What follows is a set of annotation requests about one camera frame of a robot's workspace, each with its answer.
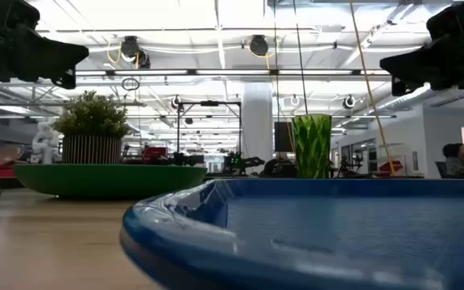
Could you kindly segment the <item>person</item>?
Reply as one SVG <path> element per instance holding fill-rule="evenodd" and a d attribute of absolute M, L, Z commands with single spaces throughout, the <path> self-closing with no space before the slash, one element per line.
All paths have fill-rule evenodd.
<path fill-rule="evenodd" d="M 442 148 L 447 176 L 464 173 L 464 143 L 448 143 Z"/>

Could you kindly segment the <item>green faceted plastic cup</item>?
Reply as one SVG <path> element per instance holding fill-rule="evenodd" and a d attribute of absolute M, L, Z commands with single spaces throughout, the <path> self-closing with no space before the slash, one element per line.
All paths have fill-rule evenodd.
<path fill-rule="evenodd" d="M 306 114 L 292 119 L 297 176 L 327 179 L 330 170 L 332 118 L 328 114 Z"/>

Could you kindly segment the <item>red tool cart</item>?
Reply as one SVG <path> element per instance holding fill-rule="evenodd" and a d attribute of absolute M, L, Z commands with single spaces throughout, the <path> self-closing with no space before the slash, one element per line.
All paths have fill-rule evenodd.
<path fill-rule="evenodd" d="M 166 147 L 147 147 L 143 150 L 143 162 L 145 164 L 161 164 L 168 160 Z"/>

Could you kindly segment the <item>red work surface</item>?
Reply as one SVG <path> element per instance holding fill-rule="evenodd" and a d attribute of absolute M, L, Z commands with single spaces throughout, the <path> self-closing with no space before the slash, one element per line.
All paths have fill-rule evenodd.
<path fill-rule="evenodd" d="M 15 159 L 0 155 L 0 178 L 15 178 L 14 165 Z"/>

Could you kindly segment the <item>black metal frame rig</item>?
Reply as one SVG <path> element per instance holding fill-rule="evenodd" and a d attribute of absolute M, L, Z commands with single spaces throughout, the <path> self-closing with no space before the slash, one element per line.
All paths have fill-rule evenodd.
<path fill-rule="evenodd" d="M 227 107 L 238 119 L 238 154 L 242 155 L 242 103 L 240 101 L 179 101 L 176 108 L 176 153 L 180 153 L 180 120 L 183 117 L 183 114 L 180 112 L 181 105 L 189 105 L 184 113 L 188 113 L 194 106 L 204 106 L 204 107 L 215 107 L 215 106 L 225 106 Z M 238 112 L 230 108 L 231 105 L 236 105 L 238 107 Z"/>

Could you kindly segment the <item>black monitor on stand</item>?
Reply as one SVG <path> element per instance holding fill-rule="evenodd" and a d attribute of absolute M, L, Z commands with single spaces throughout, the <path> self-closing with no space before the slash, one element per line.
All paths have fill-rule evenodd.
<path fill-rule="evenodd" d="M 292 124 L 290 122 L 274 123 L 276 152 L 294 152 L 292 141 Z"/>

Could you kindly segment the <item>striped ribbed plant pot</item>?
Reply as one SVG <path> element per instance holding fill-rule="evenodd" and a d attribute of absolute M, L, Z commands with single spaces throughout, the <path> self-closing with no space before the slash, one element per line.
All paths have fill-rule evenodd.
<path fill-rule="evenodd" d="M 62 140 L 65 164 L 118 164 L 121 160 L 120 139 L 89 135 L 68 135 Z"/>

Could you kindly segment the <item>white robot figure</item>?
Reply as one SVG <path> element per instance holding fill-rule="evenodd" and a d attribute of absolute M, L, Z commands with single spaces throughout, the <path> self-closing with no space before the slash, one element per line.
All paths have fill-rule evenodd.
<path fill-rule="evenodd" d="M 31 145 L 35 156 L 38 156 L 42 164 L 52 164 L 60 142 L 60 132 L 54 128 L 56 120 L 46 118 L 37 123 L 38 131 L 35 134 Z"/>

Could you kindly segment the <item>blue plastic tray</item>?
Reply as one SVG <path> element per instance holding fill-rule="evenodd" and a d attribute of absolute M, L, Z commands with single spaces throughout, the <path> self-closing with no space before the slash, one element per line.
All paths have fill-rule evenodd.
<path fill-rule="evenodd" d="M 120 243 L 168 290 L 464 290 L 464 180 L 213 180 L 131 206 Z"/>

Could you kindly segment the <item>green artificial plant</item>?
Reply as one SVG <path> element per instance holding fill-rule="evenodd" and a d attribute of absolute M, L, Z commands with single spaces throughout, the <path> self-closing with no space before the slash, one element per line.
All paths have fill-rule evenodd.
<path fill-rule="evenodd" d="M 98 136 L 121 139 L 130 131 L 127 110 L 111 96 L 95 90 L 84 91 L 71 100 L 53 123 L 53 128 L 64 136 Z"/>

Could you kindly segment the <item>green round plate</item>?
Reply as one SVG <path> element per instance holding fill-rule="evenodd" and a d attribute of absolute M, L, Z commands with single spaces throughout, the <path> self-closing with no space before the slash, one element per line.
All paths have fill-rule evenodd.
<path fill-rule="evenodd" d="M 198 186 L 206 168 L 136 164 L 18 164 L 20 183 L 64 199 L 140 200 Z"/>

